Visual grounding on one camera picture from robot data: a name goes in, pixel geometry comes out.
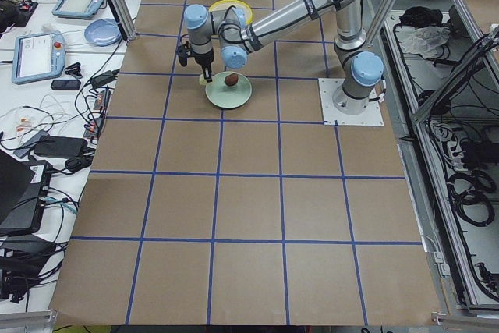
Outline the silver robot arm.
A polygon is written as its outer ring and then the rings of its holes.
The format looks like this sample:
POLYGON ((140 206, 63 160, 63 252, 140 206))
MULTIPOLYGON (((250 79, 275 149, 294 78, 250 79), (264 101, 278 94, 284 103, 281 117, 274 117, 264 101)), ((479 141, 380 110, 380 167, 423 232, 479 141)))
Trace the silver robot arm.
POLYGON ((186 66, 188 58, 193 58, 204 79, 211 82, 214 37, 220 42, 225 67, 241 69, 249 54, 328 12, 336 15, 335 52, 345 74, 332 101, 340 112, 359 115, 366 110, 370 94, 384 71, 381 59, 364 48, 366 31, 361 0, 293 0, 252 23, 236 5, 214 11, 203 5, 190 5, 183 15, 189 39, 176 48, 178 60, 186 66))

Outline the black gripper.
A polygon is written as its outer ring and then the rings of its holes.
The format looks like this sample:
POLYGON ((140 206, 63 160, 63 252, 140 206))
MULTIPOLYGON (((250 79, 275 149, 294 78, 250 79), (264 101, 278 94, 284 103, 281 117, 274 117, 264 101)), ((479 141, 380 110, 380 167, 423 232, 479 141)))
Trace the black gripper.
POLYGON ((203 80, 206 83, 212 82, 212 69, 211 64, 214 61, 214 51, 210 50, 208 52, 194 52, 193 57, 198 65, 202 67, 203 80))

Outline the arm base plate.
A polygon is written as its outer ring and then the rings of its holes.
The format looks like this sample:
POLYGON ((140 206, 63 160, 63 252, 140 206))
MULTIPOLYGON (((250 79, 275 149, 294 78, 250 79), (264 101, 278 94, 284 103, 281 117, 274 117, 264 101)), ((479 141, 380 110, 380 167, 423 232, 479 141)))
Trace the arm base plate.
POLYGON ((376 89, 364 99, 353 99, 343 91, 343 79, 318 80, 323 124, 326 126, 383 126, 376 89))

